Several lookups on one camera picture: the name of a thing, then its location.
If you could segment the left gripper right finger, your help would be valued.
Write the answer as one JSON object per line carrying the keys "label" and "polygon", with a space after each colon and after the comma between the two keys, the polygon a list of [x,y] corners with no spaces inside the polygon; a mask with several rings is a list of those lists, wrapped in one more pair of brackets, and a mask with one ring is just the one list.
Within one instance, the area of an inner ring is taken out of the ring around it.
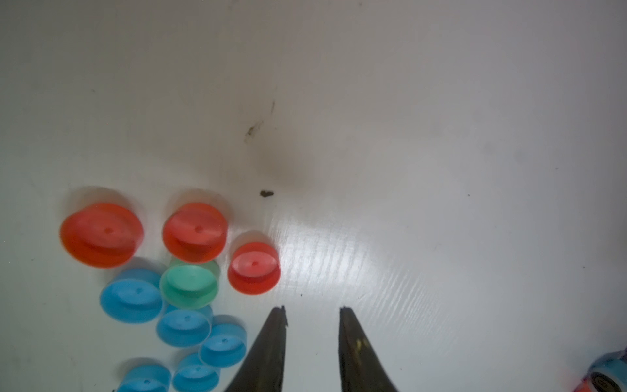
{"label": "left gripper right finger", "polygon": [[340,309],[338,343],[343,391],[398,391],[381,365],[356,314],[349,307]]}

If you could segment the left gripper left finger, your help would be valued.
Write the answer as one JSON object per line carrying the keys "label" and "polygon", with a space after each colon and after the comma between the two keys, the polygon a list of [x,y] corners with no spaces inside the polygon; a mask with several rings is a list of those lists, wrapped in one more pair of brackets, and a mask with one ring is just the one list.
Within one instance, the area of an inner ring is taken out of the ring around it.
{"label": "left gripper left finger", "polygon": [[287,326],[285,307],[272,308],[226,392],[282,391]]}

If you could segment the small red stamp cap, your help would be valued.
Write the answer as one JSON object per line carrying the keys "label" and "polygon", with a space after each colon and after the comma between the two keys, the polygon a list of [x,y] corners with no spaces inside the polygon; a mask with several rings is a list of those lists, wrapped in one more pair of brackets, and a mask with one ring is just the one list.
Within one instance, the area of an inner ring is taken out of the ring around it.
{"label": "small red stamp cap", "polygon": [[227,271],[230,285],[247,295],[261,295],[281,278],[279,254],[266,243],[246,243],[232,255]]}

